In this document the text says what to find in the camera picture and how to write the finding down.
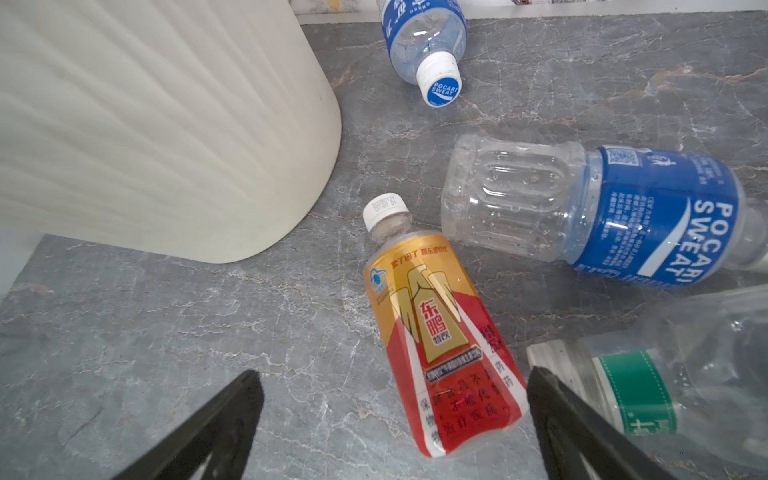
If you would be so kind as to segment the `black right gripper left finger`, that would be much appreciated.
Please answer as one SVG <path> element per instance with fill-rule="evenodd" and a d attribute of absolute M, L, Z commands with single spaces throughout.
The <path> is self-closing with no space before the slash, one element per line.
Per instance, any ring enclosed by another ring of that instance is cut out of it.
<path fill-rule="evenodd" d="M 118 479 L 241 479 L 265 394 L 259 373 L 246 370 L 142 457 Z"/>

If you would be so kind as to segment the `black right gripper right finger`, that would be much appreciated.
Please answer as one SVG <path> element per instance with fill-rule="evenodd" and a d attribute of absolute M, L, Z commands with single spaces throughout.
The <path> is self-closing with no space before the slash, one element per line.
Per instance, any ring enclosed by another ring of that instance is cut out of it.
<path fill-rule="evenodd" d="M 550 479 L 672 477 L 548 369 L 532 369 L 527 399 Z"/>

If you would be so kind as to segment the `red orange tea bottle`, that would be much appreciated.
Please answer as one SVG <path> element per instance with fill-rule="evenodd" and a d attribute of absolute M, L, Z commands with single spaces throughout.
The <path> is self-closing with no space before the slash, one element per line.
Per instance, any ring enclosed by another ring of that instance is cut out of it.
<path fill-rule="evenodd" d="M 376 245 L 363 280 L 420 452 L 444 457 L 514 426 L 526 382 L 449 241 L 414 228 L 395 193 L 363 220 Z"/>

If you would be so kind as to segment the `green label clear bottle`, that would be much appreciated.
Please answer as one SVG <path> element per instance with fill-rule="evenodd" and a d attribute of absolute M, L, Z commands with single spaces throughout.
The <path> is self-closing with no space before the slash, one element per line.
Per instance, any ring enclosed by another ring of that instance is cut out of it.
<path fill-rule="evenodd" d="M 627 436 L 679 435 L 767 467 L 767 288 L 678 299 L 630 328 L 526 350 Z"/>

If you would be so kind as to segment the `clear bottle blue label top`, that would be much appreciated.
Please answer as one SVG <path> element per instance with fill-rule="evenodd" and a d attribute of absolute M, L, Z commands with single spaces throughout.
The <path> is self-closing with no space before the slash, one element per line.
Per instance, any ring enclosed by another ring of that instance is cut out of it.
<path fill-rule="evenodd" d="M 660 288 L 767 269 L 766 202 L 697 153 L 465 135 L 441 228 L 467 245 Z"/>

